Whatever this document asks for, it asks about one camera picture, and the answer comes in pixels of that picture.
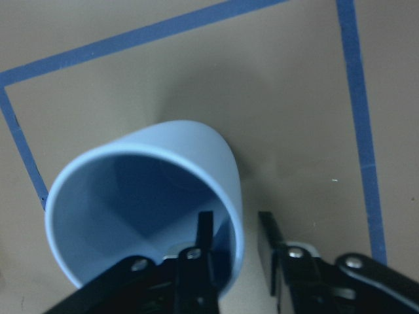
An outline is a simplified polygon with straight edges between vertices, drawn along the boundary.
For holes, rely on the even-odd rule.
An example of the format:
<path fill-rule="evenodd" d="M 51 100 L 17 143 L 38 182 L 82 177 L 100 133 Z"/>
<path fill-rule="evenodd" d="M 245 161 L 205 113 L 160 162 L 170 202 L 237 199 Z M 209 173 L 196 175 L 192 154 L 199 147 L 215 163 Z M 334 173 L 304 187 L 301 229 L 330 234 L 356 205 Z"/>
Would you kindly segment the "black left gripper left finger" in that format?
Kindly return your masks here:
<path fill-rule="evenodd" d="M 161 264 L 124 258 L 48 313 L 218 313 L 212 244 L 213 213 L 204 211 L 193 246 Z"/>

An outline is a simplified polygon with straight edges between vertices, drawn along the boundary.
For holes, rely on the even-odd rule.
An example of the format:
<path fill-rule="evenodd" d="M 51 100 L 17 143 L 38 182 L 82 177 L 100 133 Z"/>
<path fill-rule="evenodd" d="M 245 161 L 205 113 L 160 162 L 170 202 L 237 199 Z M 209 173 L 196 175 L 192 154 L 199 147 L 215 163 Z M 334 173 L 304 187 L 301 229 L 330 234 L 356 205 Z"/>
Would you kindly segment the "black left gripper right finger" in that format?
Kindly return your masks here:
<path fill-rule="evenodd" d="M 417 313 L 418 282 L 358 253 L 325 262 L 307 243 L 286 241 L 270 211 L 258 213 L 258 252 L 269 293 L 294 313 Z"/>

